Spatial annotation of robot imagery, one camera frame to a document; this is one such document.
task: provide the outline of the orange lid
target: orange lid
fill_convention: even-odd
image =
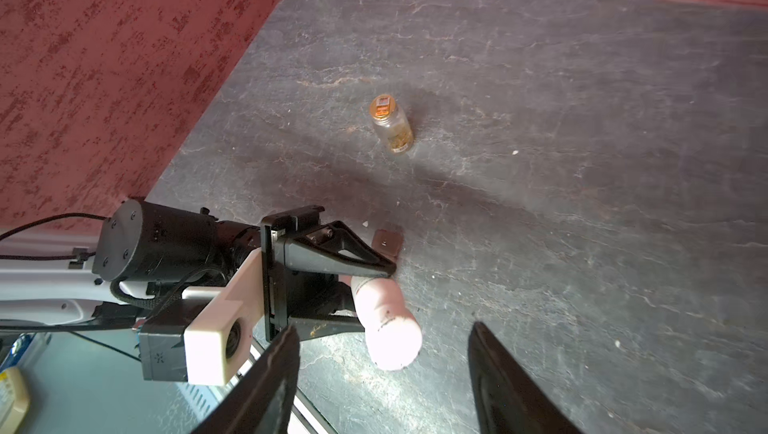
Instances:
[[[395,109],[397,109],[395,98],[389,94],[381,94],[371,101],[368,112],[372,118],[381,120],[388,118]]]

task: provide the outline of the black cylindrical motor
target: black cylindrical motor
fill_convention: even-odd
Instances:
[[[215,266],[229,276],[259,246],[255,226],[129,199],[101,227],[93,272],[106,281],[172,283]]]

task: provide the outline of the gray tabletop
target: gray tabletop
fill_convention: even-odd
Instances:
[[[476,432],[475,320],[585,432],[763,432],[767,32],[650,0],[283,0],[149,200],[403,229],[417,361],[302,344],[341,433]]]

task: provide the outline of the glass jar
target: glass jar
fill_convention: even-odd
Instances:
[[[413,132],[406,113],[389,94],[376,96],[369,113],[373,130],[393,154],[402,154],[413,146]]]

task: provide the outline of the white tube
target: white tube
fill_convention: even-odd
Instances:
[[[413,362],[422,348],[422,328],[406,307],[397,283],[384,277],[356,276],[340,276],[340,281],[352,288],[373,363],[394,371]]]

